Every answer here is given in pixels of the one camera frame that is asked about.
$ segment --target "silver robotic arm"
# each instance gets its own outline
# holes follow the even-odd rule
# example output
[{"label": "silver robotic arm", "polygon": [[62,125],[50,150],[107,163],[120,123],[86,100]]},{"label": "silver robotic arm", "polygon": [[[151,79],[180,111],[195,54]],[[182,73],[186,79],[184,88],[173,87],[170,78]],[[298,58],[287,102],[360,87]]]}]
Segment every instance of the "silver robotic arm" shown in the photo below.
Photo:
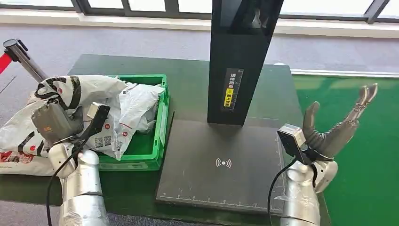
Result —
[{"label": "silver robotic arm", "polygon": [[284,200],[281,226],[320,225],[316,194],[322,192],[334,179],[338,171],[334,157],[353,137],[359,117],[376,94],[377,84],[363,86],[359,92],[359,99],[345,119],[325,133],[318,132],[314,125],[319,103],[314,102],[308,107],[303,120],[303,133],[300,128],[296,128],[296,133],[293,133],[296,145],[300,147],[301,142],[305,142],[308,149],[292,154],[297,161],[287,170],[286,195],[280,197]]},{"label": "silver robotic arm", "polygon": [[90,136],[101,131],[110,107],[93,102],[88,111],[92,119],[85,131],[81,109],[69,117],[57,101],[50,100],[32,115],[32,122],[40,134],[52,144],[48,158],[56,170],[51,177],[47,193],[47,218],[49,192],[53,179],[60,178],[63,204],[60,226],[108,226],[103,193],[98,172],[99,158],[94,151],[82,149]]}]

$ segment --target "gray carpet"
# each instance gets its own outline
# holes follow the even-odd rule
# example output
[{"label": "gray carpet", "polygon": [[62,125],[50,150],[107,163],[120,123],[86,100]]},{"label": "gray carpet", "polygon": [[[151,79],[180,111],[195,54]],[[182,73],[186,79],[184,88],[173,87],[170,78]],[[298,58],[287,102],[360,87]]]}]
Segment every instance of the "gray carpet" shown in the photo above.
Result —
[{"label": "gray carpet", "polygon": [[[53,225],[58,225],[59,207],[51,206],[50,210]],[[108,213],[108,219],[111,226],[204,226],[203,224],[189,224],[177,220],[121,216],[112,213]],[[0,201],[0,226],[47,226],[46,207]]]},{"label": "gray carpet", "polygon": [[[81,54],[209,60],[209,32],[1,25],[0,41],[20,38],[50,76],[66,75]],[[265,63],[293,69],[399,72],[399,40],[275,35]],[[36,81],[13,63],[0,75],[0,125],[21,109]],[[58,219],[58,207],[52,207]],[[187,225],[109,215],[115,226]],[[0,201],[0,226],[46,225],[44,206]]]}]

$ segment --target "window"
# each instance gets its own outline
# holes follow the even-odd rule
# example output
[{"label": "window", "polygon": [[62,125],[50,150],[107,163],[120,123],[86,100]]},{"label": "window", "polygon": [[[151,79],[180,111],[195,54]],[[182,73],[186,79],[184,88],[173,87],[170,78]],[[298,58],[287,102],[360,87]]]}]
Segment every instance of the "window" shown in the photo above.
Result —
[{"label": "window", "polygon": [[0,0],[0,4],[73,7],[71,0]]},{"label": "window", "polygon": [[129,0],[129,5],[133,11],[165,12],[164,0]]},{"label": "window", "polygon": [[212,0],[179,0],[179,11],[188,13],[212,13]]},{"label": "window", "polygon": [[[209,20],[212,0],[0,0],[0,8]],[[399,0],[284,0],[280,18],[399,23],[398,9]]]},{"label": "window", "polygon": [[284,0],[282,14],[363,15],[373,0]]},{"label": "window", "polygon": [[93,8],[123,8],[120,0],[88,0]]},{"label": "window", "polygon": [[380,17],[390,16],[399,16],[399,0],[390,0],[380,14]]}]

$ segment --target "white plastic bag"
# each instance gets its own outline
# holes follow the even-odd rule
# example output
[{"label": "white plastic bag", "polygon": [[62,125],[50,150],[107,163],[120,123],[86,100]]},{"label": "white plastic bag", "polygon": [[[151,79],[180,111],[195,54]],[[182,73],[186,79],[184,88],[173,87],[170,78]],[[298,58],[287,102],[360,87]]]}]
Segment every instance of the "white plastic bag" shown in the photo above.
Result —
[{"label": "white plastic bag", "polygon": [[0,174],[52,176],[50,159],[12,151],[0,152]]},{"label": "white plastic bag", "polygon": [[0,152],[19,152],[47,157],[50,147],[36,130],[31,115],[46,101],[38,100],[19,110],[0,128]]},{"label": "white plastic bag", "polygon": [[[116,104],[119,103],[118,95],[125,87],[126,84],[119,79],[102,75],[56,77],[39,83],[35,98],[30,98],[30,104],[17,112],[0,129],[0,152],[11,151],[47,157],[50,147],[46,145],[47,142],[37,132],[31,120],[31,115],[36,109],[49,99],[57,99],[68,114],[72,114],[78,106],[89,107],[92,102],[101,103],[112,99],[112,102],[118,105]],[[35,157],[31,162],[30,166],[35,166],[35,169],[45,166],[42,164],[41,158]],[[12,169],[18,170],[21,167],[29,169],[26,166],[19,164],[19,167],[12,167]],[[35,172],[42,174],[40,170],[28,174],[35,175]]]},{"label": "white plastic bag", "polygon": [[158,109],[157,102],[165,90],[159,86],[130,82],[127,85],[119,94],[119,108],[113,100],[105,103],[111,107],[109,118],[104,123],[103,130],[87,142],[89,149],[117,160],[121,160],[136,131],[147,132],[152,129]]}]

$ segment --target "label on stand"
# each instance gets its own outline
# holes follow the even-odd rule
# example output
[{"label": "label on stand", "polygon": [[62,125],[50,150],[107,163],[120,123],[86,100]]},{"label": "label on stand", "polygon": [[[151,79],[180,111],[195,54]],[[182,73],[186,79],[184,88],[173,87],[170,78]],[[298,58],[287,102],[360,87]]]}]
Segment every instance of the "label on stand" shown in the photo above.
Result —
[{"label": "label on stand", "polygon": [[224,80],[222,111],[233,112],[244,69],[227,68]]}]

